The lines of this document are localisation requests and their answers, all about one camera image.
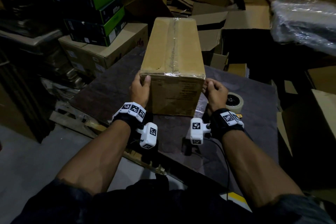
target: hand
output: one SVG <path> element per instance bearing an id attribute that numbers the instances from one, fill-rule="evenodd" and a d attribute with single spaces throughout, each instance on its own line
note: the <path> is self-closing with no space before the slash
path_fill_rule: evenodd
<path id="1" fill-rule="evenodd" d="M 140 104 L 143 108 L 146 107 L 149 98 L 149 86 L 151 85 L 151 77 L 146 76 L 143 86 L 140 82 L 140 70 L 135 75 L 132 85 L 129 87 L 131 102 Z"/>
<path id="2" fill-rule="evenodd" d="M 218 109 L 226 108 L 226 101 L 228 99 L 228 89 L 220 82 L 207 78 L 204 81 L 203 93 L 208 99 L 208 115 Z"/>

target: wooden pallet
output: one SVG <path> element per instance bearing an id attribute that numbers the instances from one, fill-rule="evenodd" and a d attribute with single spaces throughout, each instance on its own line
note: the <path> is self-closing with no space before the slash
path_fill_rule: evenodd
<path id="1" fill-rule="evenodd" d="M 95 138 L 106 129 L 105 126 L 99 124 L 99 122 L 91 116 L 84 114 L 76 108 L 73 108 L 69 103 L 62 101 L 57 102 L 55 111 L 52 112 L 49 119 L 90 138 Z M 150 169 L 156 174 L 166 174 L 165 169 L 161 165 L 153 167 L 152 162 L 149 164 L 143 162 L 141 160 L 142 155 L 132 149 L 126 148 L 123 157 L 142 167 Z"/>

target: wrist-mounted device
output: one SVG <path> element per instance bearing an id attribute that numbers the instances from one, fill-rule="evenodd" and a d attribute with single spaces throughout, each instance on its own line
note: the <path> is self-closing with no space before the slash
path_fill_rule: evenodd
<path id="1" fill-rule="evenodd" d="M 221 140 L 223 135 L 230 130 L 244 131 L 244 123 L 229 109 L 222 108 L 214 111 L 210 123 L 204 124 L 201 118 L 192 118 L 190 121 L 191 144 L 203 144 L 203 137 L 211 133 L 211 137 Z"/>
<path id="2" fill-rule="evenodd" d="M 131 131 L 136 131 L 141 134 L 140 146 L 145 149 L 151 149 L 156 145 L 158 127 L 152 122 L 143 124 L 146 110 L 135 102 L 126 102 L 112 116 L 112 122 L 116 120 L 122 120 L 126 122 Z"/>

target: black wrist strap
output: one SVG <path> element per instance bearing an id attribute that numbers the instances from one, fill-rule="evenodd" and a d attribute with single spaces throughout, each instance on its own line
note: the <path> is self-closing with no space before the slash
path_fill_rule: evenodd
<path id="1" fill-rule="evenodd" d="M 115 122 L 116 120 L 122 120 L 126 122 L 130 126 L 131 131 L 134 131 L 141 126 L 140 121 L 138 121 L 136 117 L 129 115 L 128 113 L 118 113 L 114 117 L 112 123 Z"/>
<path id="2" fill-rule="evenodd" d="M 226 122 L 224 117 L 221 115 L 225 112 L 230 112 L 230 110 L 226 108 L 221 108 L 212 113 L 210 117 L 210 128 L 212 138 L 221 140 L 223 135 L 231 130 L 244 131 L 242 125 L 239 124 L 229 125 L 228 122 Z"/>

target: black sleeve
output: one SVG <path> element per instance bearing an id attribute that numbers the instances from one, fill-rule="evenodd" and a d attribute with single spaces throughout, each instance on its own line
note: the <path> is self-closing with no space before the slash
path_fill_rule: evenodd
<path id="1" fill-rule="evenodd" d="M 85 190 L 55 179 L 28 200 L 12 224 L 83 223 L 91 199 Z"/>
<path id="2" fill-rule="evenodd" d="M 256 211 L 264 223 L 335 224 L 312 199 L 299 195 L 283 195 L 272 206 Z"/>

